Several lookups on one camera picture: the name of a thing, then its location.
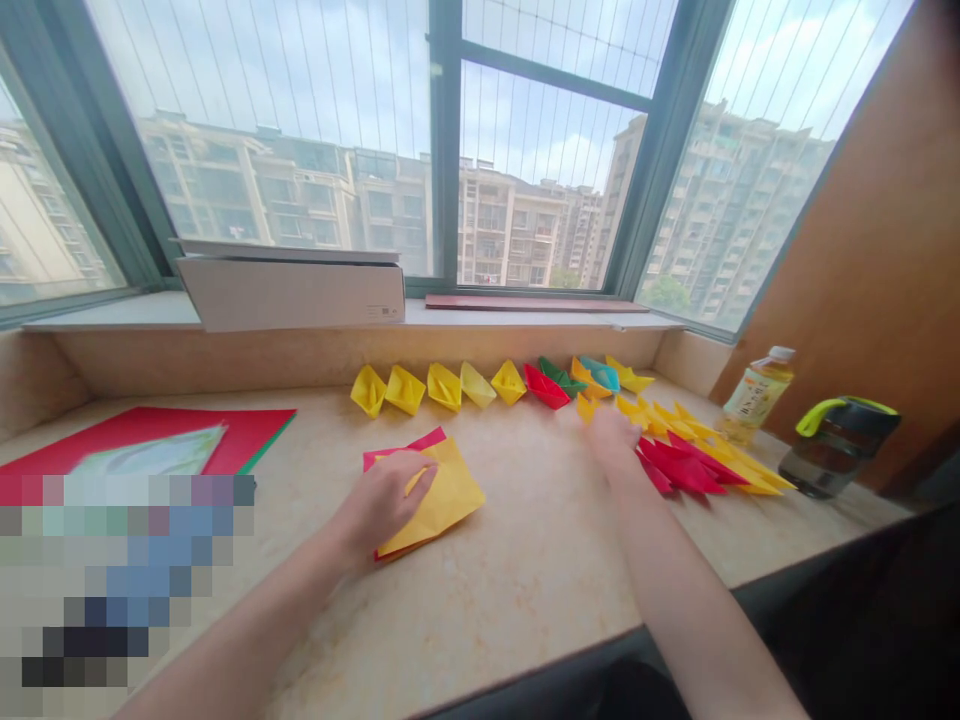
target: tree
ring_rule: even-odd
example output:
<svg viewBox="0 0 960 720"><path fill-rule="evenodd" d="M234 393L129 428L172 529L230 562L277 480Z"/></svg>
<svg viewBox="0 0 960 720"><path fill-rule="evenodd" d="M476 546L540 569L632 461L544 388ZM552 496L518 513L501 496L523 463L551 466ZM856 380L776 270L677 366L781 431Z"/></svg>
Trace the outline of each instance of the tree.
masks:
<svg viewBox="0 0 960 720"><path fill-rule="evenodd" d="M550 275L550 287L577 290L580 287L580 273L566 268L555 268Z"/></svg>
<svg viewBox="0 0 960 720"><path fill-rule="evenodd" d="M640 300L650 307L671 313L683 313L690 308L690 293L679 281L661 275L640 294Z"/></svg>

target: plastic bottle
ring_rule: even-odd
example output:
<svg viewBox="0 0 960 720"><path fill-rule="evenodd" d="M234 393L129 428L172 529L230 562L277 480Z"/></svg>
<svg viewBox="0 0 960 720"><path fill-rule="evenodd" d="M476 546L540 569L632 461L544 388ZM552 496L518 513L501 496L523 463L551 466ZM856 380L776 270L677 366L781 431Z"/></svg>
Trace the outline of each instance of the plastic bottle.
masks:
<svg viewBox="0 0 960 720"><path fill-rule="evenodd" d="M767 357L747 366L743 379L723 406L717 430L734 445L748 445L793 380L794 351L775 345Z"/></svg>

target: bottle label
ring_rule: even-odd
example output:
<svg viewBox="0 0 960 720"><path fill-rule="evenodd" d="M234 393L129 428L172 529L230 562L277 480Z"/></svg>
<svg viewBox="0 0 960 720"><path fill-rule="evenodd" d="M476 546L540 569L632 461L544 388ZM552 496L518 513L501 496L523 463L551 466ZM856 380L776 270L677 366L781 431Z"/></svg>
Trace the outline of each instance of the bottle label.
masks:
<svg viewBox="0 0 960 720"><path fill-rule="evenodd" d="M743 380L723 406L725 412L747 425L759 426L767 419L789 383L765 377L747 368Z"/></svg>

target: green paper boat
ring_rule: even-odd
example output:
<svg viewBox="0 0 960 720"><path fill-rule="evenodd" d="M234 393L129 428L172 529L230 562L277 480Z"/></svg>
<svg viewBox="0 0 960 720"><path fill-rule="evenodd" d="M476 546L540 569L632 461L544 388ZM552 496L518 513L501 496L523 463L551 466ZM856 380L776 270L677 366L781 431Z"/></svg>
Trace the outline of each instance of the green paper boat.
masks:
<svg viewBox="0 0 960 720"><path fill-rule="evenodd" d="M577 393L587 389L586 383L571 380L566 370L561 370L545 357L540 358L540 372L559 385L570 398L575 398Z"/></svg>

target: window glass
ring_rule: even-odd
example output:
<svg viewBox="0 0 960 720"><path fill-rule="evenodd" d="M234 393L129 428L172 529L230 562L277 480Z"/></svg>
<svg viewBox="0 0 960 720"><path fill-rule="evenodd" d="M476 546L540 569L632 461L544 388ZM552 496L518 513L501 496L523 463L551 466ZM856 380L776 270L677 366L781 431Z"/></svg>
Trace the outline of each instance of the window glass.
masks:
<svg viewBox="0 0 960 720"><path fill-rule="evenodd" d="M436 274L426 0L87 6L178 234L393 249Z"/></svg>
<svg viewBox="0 0 960 720"><path fill-rule="evenodd" d="M653 96L676 0L464 0L466 40Z"/></svg>
<svg viewBox="0 0 960 720"><path fill-rule="evenodd" d="M740 327L910 4L737 1L638 302Z"/></svg>
<svg viewBox="0 0 960 720"><path fill-rule="evenodd" d="M602 288L646 115L468 62L461 102L457 281Z"/></svg>
<svg viewBox="0 0 960 720"><path fill-rule="evenodd" d="M76 189L0 78L0 306L123 285Z"/></svg>

